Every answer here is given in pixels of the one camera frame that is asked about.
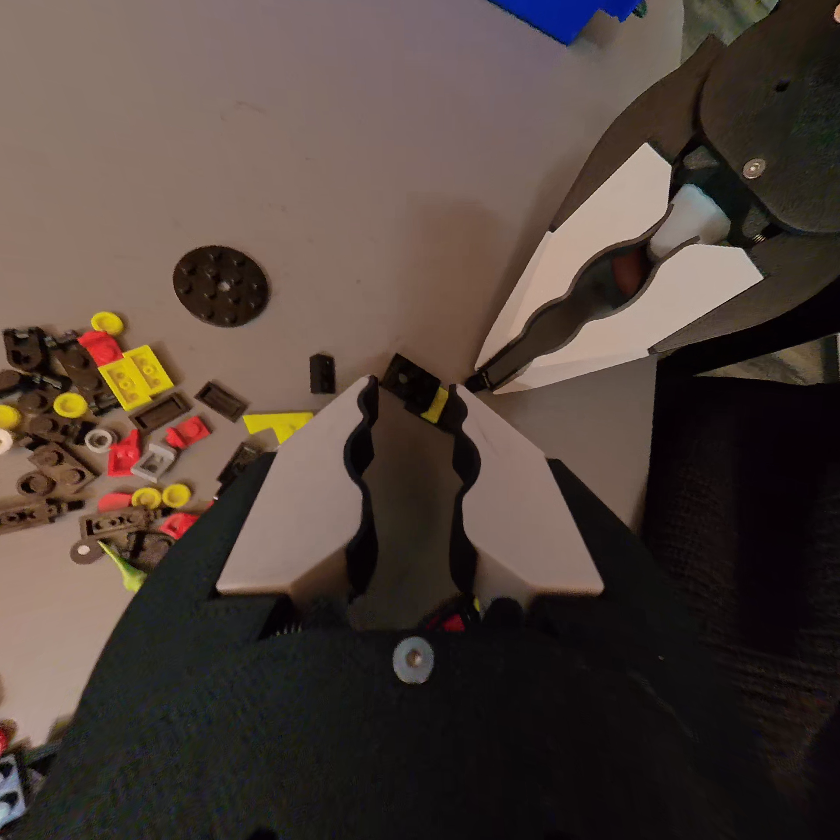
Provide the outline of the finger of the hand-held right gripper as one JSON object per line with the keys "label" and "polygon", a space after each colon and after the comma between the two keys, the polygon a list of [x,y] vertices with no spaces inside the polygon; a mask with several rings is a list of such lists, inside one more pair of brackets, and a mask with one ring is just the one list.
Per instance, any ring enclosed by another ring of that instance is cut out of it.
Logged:
{"label": "finger of the hand-held right gripper", "polygon": [[656,344],[762,279],[742,248],[686,244],[654,268],[635,299],[588,321],[557,350],[489,388],[523,392],[643,359]]}
{"label": "finger of the hand-held right gripper", "polygon": [[671,165],[643,144],[546,233],[491,327],[476,371],[500,384],[588,321],[635,299],[681,246],[729,246],[731,223],[719,205],[694,184],[670,195],[671,177]]}

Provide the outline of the black lego plate with pin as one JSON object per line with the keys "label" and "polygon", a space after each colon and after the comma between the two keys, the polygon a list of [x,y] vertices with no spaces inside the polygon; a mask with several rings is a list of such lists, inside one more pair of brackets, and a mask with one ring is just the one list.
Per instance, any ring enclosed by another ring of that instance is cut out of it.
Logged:
{"label": "black lego plate with pin", "polygon": [[224,492],[224,488],[229,487],[235,482],[263,454],[264,449],[262,447],[248,441],[244,441],[237,446],[217,476],[219,492]]}

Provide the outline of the yellow rectangular lego plate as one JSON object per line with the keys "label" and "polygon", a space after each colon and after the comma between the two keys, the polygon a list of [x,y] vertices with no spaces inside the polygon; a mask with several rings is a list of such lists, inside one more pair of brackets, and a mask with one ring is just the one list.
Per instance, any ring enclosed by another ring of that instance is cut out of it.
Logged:
{"label": "yellow rectangular lego plate", "polygon": [[123,357],[136,366],[151,397],[168,392],[174,387],[172,378],[167,374],[150,345],[145,344],[126,350]]}
{"label": "yellow rectangular lego plate", "polygon": [[139,366],[128,356],[99,366],[98,372],[125,412],[131,413],[153,402],[150,386]]}

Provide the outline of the red lego bracket plate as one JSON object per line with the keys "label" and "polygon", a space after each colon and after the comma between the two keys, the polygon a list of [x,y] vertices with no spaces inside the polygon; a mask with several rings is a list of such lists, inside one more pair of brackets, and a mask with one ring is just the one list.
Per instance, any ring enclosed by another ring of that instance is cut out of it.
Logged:
{"label": "red lego bracket plate", "polygon": [[129,477],[137,465],[141,452],[141,435],[136,428],[127,436],[113,444],[108,452],[107,475],[110,478]]}

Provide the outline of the black and yellow lego assembly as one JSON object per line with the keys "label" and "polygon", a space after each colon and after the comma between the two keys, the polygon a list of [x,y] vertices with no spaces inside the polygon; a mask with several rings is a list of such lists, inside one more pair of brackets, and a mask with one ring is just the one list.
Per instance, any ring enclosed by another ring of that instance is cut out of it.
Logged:
{"label": "black and yellow lego assembly", "polygon": [[394,353],[381,378],[381,388],[400,400],[413,416],[442,432],[452,433],[449,389],[404,355]]}

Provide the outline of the red lego clip plate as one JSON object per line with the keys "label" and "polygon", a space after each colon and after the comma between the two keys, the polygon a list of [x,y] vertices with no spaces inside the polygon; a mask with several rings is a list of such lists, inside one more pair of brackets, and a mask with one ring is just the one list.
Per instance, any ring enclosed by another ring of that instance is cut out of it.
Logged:
{"label": "red lego clip plate", "polygon": [[182,452],[208,438],[211,433],[212,429],[200,416],[195,415],[169,426],[163,440],[165,445]]}

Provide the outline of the red yellow black lego model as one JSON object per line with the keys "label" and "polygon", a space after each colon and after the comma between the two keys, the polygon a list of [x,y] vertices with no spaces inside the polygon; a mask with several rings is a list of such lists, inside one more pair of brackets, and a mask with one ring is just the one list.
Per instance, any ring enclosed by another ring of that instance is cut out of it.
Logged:
{"label": "red yellow black lego model", "polygon": [[462,634],[481,624],[480,603],[473,595],[458,593],[426,613],[417,628],[423,633]]}

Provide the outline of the yellow lego wedge plate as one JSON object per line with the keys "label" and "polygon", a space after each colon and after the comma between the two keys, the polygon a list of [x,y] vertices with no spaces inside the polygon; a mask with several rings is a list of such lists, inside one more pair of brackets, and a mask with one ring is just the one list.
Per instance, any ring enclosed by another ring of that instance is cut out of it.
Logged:
{"label": "yellow lego wedge plate", "polygon": [[250,435],[272,432],[279,445],[305,427],[313,418],[312,412],[258,413],[242,416]]}

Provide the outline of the pile of mixed lego pieces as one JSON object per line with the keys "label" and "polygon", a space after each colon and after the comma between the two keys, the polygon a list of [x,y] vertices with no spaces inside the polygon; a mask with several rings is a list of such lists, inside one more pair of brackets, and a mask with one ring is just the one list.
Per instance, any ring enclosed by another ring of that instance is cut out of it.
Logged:
{"label": "pile of mixed lego pieces", "polygon": [[[192,499],[181,509],[131,506],[138,488],[163,491],[173,484],[165,480],[170,470],[157,484],[135,476],[108,477],[109,448],[135,428],[129,416],[141,407],[131,413],[121,408],[79,345],[82,333],[2,330],[2,456],[19,451],[28,463],[28,471],[16,479],[14,498],[2,500],[2,535],[55,523],[92,504],[80,516],[71,561],[85,565],[108,557],[98,546],[103,540],[149,573],[197,515],[186,510]],[[149,443],[164,444],[166,429],[191,412],[152,434],[140,434],[142,454]]]}

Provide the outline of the black round lego plate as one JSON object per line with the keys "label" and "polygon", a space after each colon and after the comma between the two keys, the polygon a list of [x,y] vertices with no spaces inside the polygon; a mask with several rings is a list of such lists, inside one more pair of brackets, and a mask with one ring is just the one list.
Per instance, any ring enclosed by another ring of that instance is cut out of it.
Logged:
{"label": "black round lego plate", "polygon": [[177,300],[195,319],[221,329],[241,328],[268,306],[270,282],[258,262],[224,245],[187,252],[175,264]]}

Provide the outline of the long black hollow lego tile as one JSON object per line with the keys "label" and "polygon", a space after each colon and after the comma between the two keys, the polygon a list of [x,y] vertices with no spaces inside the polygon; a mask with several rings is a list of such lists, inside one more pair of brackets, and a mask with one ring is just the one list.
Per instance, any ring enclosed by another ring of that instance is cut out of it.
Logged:
{"label": "long black hollow lego tile", "polygon": [[129,420],[142,435],[147,435],[172,424],[179,417],[188,414],[191,408],[191,404],[183,394],[172,392],[144,405],[131,414]]}

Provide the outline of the dark cloth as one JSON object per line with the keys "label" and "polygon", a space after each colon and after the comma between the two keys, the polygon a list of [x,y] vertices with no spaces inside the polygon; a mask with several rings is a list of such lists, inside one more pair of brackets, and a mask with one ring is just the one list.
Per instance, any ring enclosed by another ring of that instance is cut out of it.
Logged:
{"label": "dark cloth", "polygon": [[761,769],[838,838],[839,385],[658,373],[643,539]]}

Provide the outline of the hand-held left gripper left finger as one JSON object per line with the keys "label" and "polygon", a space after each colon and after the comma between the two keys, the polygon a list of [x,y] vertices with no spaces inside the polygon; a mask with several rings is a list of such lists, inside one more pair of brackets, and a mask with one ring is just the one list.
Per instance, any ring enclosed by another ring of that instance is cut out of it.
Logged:
{"label": "hand-held left gripper left finger", "polygon": [[367,375],[279,445],[217,580],[220,594],[367,591],[379,545],[364,472],[378,412],[379,382]]}

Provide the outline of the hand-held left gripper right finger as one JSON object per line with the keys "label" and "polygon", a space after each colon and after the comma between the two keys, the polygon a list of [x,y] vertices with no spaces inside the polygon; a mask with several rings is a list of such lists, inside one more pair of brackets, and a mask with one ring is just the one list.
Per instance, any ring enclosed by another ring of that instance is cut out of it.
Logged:
{"label": "hand-held left gripper right finger", "polygon": [[461,481],[450,574],[479,601],[604,590],[543,451],[463,385],[450,387],[453,468]]}

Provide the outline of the red square lego plate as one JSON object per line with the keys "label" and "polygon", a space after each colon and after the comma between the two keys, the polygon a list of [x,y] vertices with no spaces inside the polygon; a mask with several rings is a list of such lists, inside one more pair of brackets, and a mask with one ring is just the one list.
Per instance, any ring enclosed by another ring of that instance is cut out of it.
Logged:
{"label": "red square lego plate", "polygon": [[123,352],[118,341],[108,332],[89,330],[80,334],[77,341],[88,352],[98,368],[123,359]]}

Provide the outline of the lime green lego horn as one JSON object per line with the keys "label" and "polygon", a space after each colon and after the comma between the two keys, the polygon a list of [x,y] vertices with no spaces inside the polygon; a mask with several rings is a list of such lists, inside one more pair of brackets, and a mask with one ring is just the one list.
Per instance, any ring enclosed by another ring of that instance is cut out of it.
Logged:
{"label": "lime green lego horn", "polygon": [[121,574],[122,585],[127,592],[136,594],[148,578],[148,574],[129,562],[110,542],[99,540],[98,546],[115,564]]}

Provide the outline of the grey square lego plate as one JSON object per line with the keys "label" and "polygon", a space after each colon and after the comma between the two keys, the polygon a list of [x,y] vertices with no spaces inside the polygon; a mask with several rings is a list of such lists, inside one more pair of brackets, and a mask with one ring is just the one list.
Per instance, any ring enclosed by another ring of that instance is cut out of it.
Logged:
{"label": "grey square lego plate", "polygon": [[130,474],[157,484],[178,458],[178,450],[162,443],[149,443],[147,449],[130,468]]}

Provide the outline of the blue plastic bin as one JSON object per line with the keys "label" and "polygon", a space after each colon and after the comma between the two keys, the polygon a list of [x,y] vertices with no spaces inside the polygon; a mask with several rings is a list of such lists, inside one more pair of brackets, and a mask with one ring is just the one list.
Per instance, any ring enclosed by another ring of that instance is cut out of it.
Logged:
{"label": "blue plastic bin", "polygon": [[572,44],[597,13],[620,23],[644,18],[646,1],[492,1],[493,5],[564,46]]}

